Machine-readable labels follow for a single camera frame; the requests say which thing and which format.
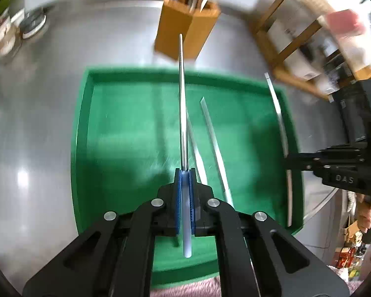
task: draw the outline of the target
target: wooden knife block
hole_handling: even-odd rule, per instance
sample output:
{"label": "wooden knife block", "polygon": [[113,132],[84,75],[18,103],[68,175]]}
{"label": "wooden knife block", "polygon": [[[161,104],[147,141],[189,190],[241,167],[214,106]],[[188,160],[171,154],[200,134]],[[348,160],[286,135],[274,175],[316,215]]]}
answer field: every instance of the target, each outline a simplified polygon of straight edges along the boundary
{"label": "wooden knife block", "polygon": [[184,58],[196,59],[220,13],[218,5],[212,2],[208,2],[202,12],[195,9],[190,13],[186,4],[164,0],[154,50],[177,60],[182,33]]}

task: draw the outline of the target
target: round metal bolt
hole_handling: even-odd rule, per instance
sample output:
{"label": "round metal bolt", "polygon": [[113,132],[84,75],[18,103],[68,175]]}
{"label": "round metal bolt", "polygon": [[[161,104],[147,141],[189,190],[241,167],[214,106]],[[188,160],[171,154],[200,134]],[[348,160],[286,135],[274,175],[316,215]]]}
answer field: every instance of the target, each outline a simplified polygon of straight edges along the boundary
{"label": "round metal bolt", "polygon": [[265,221],[268,216],[267,216],[266,213],[264,213],[262,211],[258,211],[258,212],[255,213],[254,217],[258,221]]}
{"label": "round metal bolt", "polygon": [[160,207],[163,205],[163,200],[159,198],[155,198],[151,201],[151,205],[155,207]]}
{"label": "round metal bolt", "polygon": [[218,207],[220,205],[220,201],[217,199],[209,199],[208,205],[210,205],[211,207]]}
{"label": "round metal bolt", "polygon": [[115,213],[114,211],[108,211],[104,214],[104,219],[107,220],[107,221],[112,221],[116,218],[117,216],[117,213]]}

